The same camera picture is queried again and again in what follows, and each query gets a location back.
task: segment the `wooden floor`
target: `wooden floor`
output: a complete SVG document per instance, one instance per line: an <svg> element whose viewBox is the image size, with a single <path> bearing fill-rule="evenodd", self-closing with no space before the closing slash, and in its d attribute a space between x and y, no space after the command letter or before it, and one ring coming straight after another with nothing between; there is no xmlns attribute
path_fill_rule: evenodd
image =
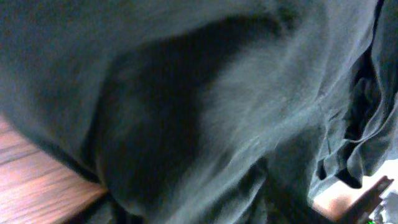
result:
<svg viewBox="0 0 398 224"><path fill-rule="evenodd" d="M104 195L0 117L0 223L62 223Z"/></svg>

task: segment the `black fabric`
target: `black fabric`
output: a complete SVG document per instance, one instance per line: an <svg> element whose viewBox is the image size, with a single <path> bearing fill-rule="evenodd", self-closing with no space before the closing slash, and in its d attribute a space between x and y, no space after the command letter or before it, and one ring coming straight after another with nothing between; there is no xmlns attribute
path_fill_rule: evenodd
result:
<svg viewBox="0 0 398 224"><path fill-rule="evenodd" d="M264 223L270 176L304 202L397 151L397 1L0 6L1 112L147 223Z"/></svg>

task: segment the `garment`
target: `garment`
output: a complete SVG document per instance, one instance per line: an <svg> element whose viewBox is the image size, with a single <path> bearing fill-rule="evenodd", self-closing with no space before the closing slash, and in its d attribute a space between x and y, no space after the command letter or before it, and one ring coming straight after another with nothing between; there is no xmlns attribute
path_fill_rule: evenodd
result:
<svg viewBox="0 0 398 224"><path fill-rule="evenodd" d="M147 223L264 223L270 175L306 201L396 151L377 4L3 1L0 110Z"/></svg>

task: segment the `clothing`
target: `clothing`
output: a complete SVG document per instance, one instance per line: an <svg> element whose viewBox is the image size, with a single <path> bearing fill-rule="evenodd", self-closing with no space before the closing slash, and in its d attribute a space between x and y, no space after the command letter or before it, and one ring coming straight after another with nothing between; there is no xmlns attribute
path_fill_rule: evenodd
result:
<svg viewBox="0 0 398 224"><path fill-rule="evenodd" d="M377 4L3 1L0 110L147 223L264 223L267 176L306 201L396 151Z"/></svg>

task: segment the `wooden surface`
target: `wooden surface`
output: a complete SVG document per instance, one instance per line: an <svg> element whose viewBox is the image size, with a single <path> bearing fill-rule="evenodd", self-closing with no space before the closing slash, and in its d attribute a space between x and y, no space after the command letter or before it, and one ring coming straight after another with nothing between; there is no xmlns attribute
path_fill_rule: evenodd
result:
<svg viewBox="0 0 398 224"><path fill-rule="evenodd" d="M104 195L0 117L0 223L61 223Z"/></svg>

